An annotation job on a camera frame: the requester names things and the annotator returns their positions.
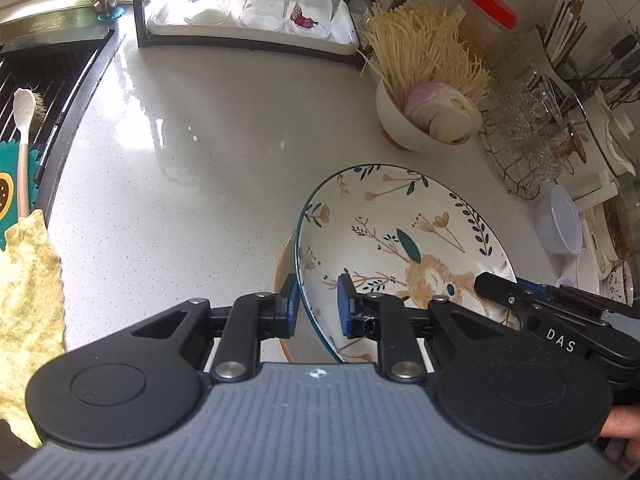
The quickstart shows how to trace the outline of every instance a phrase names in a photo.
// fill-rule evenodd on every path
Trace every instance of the plastic jar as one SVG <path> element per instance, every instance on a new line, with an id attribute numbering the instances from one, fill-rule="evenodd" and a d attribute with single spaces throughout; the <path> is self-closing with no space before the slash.
<path id="1" fill-rule="evenodd" d="M 502 0 L 465 0 L 453 16 L 469 52 L 483 60 L 497 51 L 504 35 L 518 23 L 516 14 Z"/>

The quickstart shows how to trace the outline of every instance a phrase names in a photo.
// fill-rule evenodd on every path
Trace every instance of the dish towel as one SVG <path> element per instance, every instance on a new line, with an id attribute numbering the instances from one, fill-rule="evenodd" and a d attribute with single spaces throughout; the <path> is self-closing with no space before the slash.
<path id="1" fill-rule="evenodd" d="M 0 418 L 33 447 L 40 439 L 24 407 L 31 376 L 64 353 L 60 258 L 36 209 L 4 233 L 0 251 Z"/>

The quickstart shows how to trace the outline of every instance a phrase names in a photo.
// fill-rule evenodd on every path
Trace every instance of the chopsticks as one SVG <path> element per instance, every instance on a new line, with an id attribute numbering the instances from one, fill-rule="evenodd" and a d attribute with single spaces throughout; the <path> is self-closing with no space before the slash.
<path id="1" fill-rule="evenodd" d="M 551 15 L 543 44 L 551 65 L 556 68 L 571 52 L 587 29 L 581 21 L 584 0 L 558 0 Z"/>

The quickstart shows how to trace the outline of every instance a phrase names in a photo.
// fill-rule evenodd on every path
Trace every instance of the cleaning brush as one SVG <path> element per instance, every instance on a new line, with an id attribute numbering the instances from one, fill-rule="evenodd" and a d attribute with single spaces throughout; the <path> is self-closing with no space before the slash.
<path id="1" fill-rule="evenodd" d="M 33 93 L 33 97 L 36 99 L 36 111 L 33 113 L 33 121 L 31 121 L 29 133 L 36 134 L 42 126 L 44 119 L 47 118 L 47 107 L 44 105 L 42 94 L 33 91 L 31 93 Z"/>
<path id="2" fill-rule="evenodd" d="M 34 117 L 44 120 L 44 101 L 42 96 L 31 90 L 18 88 L 14 93 L 14 122 L 20 130 L 20 146 L 18 147 L 17 171 L 17 205 L 18 218 L 24 218 L 31 213 L 29 207 L 29 131 L 34 123 Z"/>

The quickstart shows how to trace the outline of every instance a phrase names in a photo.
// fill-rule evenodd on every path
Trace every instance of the teal sponge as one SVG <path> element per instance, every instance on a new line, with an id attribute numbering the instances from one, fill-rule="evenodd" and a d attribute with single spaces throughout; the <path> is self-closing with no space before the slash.
<path id="1" fill-rule="evenodd" d="M 29 152 L 29 202 L 30 210 L 36 202 L 38 187 L 33 181 L 38 150 Z M 0 250 L 4 251 L 4 232 L 18 221 L 17 189 L 18 143 L 15 140 L 0 142 Z"/>

